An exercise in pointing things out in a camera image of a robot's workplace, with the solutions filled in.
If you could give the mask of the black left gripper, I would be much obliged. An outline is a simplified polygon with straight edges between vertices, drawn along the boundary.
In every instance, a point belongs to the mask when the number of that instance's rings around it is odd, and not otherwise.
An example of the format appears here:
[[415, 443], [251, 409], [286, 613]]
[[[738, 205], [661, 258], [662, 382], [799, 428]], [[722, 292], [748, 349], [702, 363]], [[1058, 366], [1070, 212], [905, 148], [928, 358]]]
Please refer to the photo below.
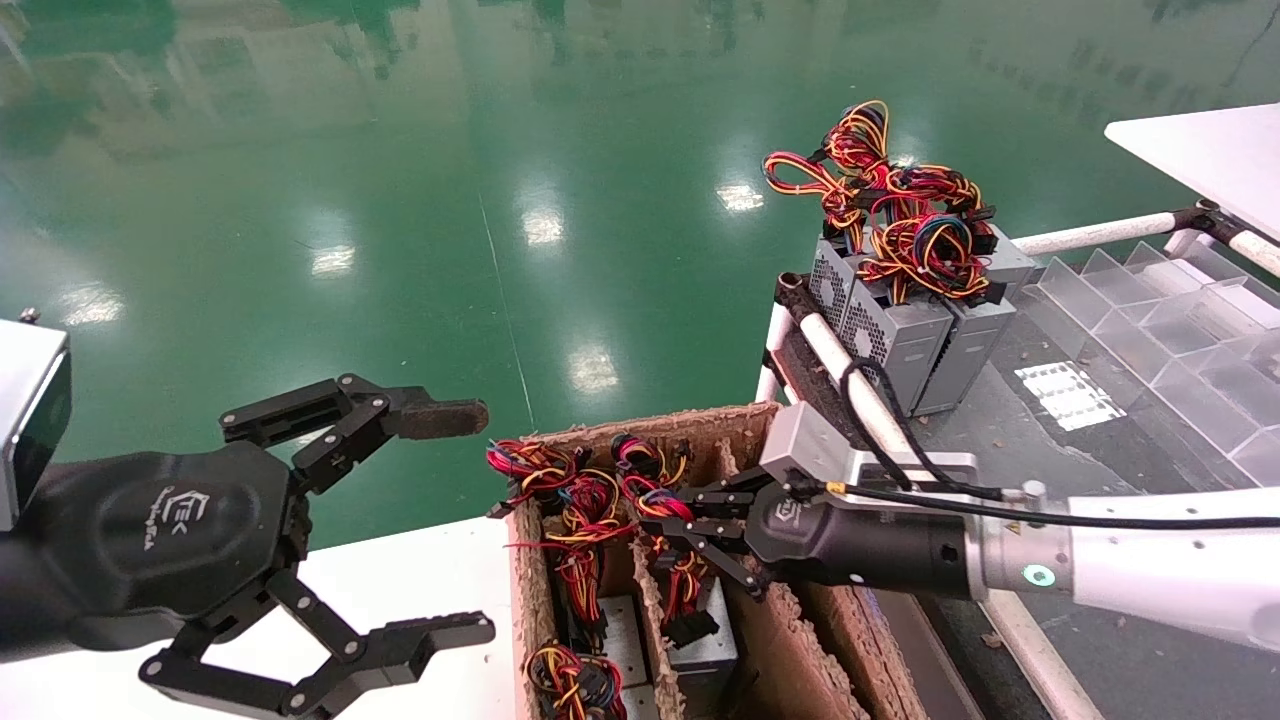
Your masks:
[[[294, 574], [311, 532], [305, 495], [390, 439], [476, 436], [489, 420], [480, 398], [344, 374], [225, 413], [230, 445], [212, 452], [51, 465], [26, 509], [26, 651], [114, 652], [177, 635], [141, 682], [250, 719], [334, 719], [362, 694], [413, 684], [436, 653], [493, 641], [493, 621], [457, 612], [358, 634]], [[292, 470], [262, 450], [307, 434]], [[273, 609], [326, 651], [311, 674], [288, 683], [204, 661]]]

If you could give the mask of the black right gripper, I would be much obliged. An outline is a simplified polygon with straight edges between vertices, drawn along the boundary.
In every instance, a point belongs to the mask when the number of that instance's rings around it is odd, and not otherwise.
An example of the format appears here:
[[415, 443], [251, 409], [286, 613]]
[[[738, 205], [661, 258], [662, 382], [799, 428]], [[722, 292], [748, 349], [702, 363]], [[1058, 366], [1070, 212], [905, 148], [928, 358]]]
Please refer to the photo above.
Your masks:
[[[732, 521], [714, 520], [731, 518], [748, 518], [745, 537]], [[700, 557], [754, 601], [763, 601], [771, 584], [767, 574], [742, 564], [754, 556], [785, 582], [974, 600], [966, 530], [955, 512], [800, 502], [771, 474], [681, 486], [655, 516], [655, 537], [676, 553]]]

